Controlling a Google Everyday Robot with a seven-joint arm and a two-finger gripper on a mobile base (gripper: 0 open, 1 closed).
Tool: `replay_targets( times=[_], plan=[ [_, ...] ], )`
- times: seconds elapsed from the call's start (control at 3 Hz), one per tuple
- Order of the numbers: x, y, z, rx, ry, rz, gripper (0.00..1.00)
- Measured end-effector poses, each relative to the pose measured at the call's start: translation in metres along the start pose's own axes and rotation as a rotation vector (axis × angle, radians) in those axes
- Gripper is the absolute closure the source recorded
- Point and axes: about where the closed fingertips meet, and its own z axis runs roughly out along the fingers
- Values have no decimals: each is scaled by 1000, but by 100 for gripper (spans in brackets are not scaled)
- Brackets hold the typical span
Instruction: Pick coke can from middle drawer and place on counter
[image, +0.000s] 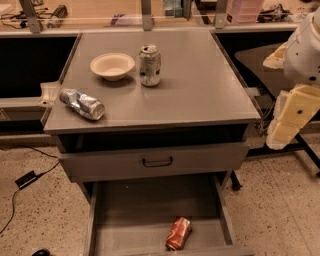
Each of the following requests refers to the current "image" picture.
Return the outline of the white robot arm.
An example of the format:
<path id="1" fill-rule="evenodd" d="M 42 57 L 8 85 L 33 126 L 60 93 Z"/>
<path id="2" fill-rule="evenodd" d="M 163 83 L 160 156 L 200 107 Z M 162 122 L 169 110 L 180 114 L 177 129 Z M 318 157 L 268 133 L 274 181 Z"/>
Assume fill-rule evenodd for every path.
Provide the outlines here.
<path id="1" fill-rule="evenodd" d="M 320 8 L 309 13 L 263 65 L 282 69 L 294 82 L 293 89 L 277 97 L 267 130 L 267 146 L 281 150 L 320 110 Z"/>

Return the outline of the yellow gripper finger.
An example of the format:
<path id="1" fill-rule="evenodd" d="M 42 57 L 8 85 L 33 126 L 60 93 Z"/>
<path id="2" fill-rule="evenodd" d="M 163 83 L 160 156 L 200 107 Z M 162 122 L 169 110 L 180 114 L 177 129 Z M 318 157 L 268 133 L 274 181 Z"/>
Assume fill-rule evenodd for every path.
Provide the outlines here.
<path id="1" fill-rule="evenodd" d="M 319 86 L 297 84 L 289 92 L 281 91 L 267 130 L 267 146 L 273 150 L 283 149 L 319 110 Z"/>
<path id="2" fill-rule="evenodd" d="M 282 69 L 286 47 L 287 43 L 280 45 L 263 61 L 263 66 L 271 69 Z"/>

